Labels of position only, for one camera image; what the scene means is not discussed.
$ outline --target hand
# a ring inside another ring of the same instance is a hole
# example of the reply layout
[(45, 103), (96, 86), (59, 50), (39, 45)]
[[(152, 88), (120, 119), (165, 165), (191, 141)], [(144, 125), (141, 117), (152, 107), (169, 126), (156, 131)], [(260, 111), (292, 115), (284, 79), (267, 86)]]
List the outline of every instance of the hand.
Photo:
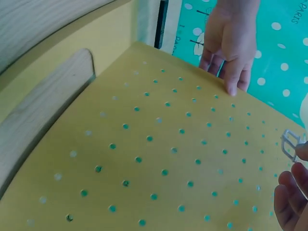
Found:
[[(308, 160), (308, 142), (297, 147), (296, 154), (302, 160)], [(279, 176), (275, 213), (284, 231), (307, 231), (308, 206), (304, 195), (308, 196), (308, 170), (301, 163), (295, 163), (291, 172), (285, 171)]]
[(199, 67), (224, 79), (234, 96), (247, 91), (256, 54), (256, 16), (259, 0), (218, 0), (208, 19)]

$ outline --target yellow pegboard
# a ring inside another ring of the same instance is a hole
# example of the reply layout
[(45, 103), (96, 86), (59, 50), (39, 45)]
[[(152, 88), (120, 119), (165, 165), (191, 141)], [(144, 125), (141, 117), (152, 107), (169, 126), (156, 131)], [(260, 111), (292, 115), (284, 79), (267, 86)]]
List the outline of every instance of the yellow pegboard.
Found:
[(279, 231), (280, 136), (304, 130), (135, 43), (64, 112), (0, 202), (4, 231)]

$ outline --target finger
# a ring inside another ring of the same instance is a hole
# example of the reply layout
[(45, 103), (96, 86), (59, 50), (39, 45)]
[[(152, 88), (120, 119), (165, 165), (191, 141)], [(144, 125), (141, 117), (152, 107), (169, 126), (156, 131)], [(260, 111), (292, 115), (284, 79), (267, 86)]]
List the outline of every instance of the finger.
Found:
[(237, 87), (239, 89), (242, 89), (243, 91), (247, 91), (249, 87), (252, 63), (253, 61), (250, 61), (248, 64), (244, 66), (244, 69), (240, 75), (240, 80), (237, 83)]
[(285, 171), (280, 174), (278, 181), (279, 184), (286, 186), (289, 203), (294, 212), (300, 216), (307, 205), (307, 200), (298, 188), (292, 174), (289, 171)]
[(287, 188), (284, 185), (278, 185), (275, 189), (274, 199), (276, 217), (284, 231), (293, 231), (299, 217), (293, 211), (288, 199)]
[(291, 171), (299, 188), (308, 196), (308, 170), (302, 163), (297, 162), (292, 166)]
[(211, 61), (212, 61), (213, 54), (207, 49), (203, 48), (202, 57), (200, 60), (199, 67), (205, 71), (207, 71)]
[(302, 160), (308, 161), (308, 142), (299, 144), (296, 148), (296, 155), (298, 155), (299, 158)]
[(219, 78), (224, 79), (225, 78), (225, 73), (226, 73), (226, 61), (224, 61), (224, 63), (222, 64), (220, 73), (219, 73)]
[(227, 93), (235, 96), (237, 92), (237, 83), (240, 80), (241, 72), (244, 68), (244, 64), (238, 59), (232, 60), (226, 63), (225, 66), (225, 87)]
[(218, 73), (222, 63), (223, 63), (223, 59), (220, 58), (218, 55), (214, 55), (212, 62), (210, 64), (210, 67), (208, 69), (208, 72), (217, 76), (217, 73)]

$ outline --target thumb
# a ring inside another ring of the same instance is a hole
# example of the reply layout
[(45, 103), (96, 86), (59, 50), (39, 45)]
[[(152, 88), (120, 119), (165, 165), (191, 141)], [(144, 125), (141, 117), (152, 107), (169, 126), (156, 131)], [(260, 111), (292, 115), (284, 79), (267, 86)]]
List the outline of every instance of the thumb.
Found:
[(299, 158), (308, 161), (308, 142), (297, 145), (295, 152)]

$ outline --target yellow surface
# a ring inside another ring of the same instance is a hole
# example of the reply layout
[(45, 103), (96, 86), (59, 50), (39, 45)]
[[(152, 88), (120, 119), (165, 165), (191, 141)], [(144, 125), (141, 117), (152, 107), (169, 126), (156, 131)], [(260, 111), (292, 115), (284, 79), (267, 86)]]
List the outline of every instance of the yellow surface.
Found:
[(136, 40), (135, 0), (117, 0), (57, 31), (0, 76), (0, 123), (60, 64), (82, 48), (90, 50), (100, 75)]
[[(242, 91), (228, 96), (218, 78), (135, 43), (73, 102), (26, 160), (0, 202), (1, 230), (227, 231), (232, 222), (231, 230), (279, 231), (272, 194), (275, 174), (290, 168), (280, 149), (286, 128), (304, 132)], [(95, 172), (96, 166), (102, 171)], [(82, 197), (81, 190), (89, 194)]]

